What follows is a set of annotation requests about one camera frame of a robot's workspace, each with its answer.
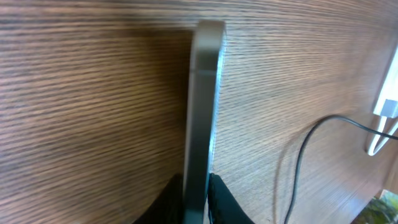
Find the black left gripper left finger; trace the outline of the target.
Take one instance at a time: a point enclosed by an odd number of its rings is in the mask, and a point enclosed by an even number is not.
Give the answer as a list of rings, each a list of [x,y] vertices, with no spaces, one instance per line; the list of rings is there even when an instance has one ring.
[[[150,207],[133,224],[181,224],[183,175],[175,174]]]

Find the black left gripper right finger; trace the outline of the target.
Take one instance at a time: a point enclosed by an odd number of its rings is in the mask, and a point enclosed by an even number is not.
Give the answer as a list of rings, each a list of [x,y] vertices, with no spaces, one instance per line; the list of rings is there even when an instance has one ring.
[[[208,218],[211,224],[254,224],[219,175],[210,174]]]

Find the blue Galaxy S25 smartphone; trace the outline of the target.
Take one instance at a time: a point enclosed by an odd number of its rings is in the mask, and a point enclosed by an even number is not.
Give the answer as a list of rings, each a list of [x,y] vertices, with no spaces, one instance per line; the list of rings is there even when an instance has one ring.
[[[198,22],[188,83],[182,221],[186,224],[203,222],[225,42],[225,22]]]

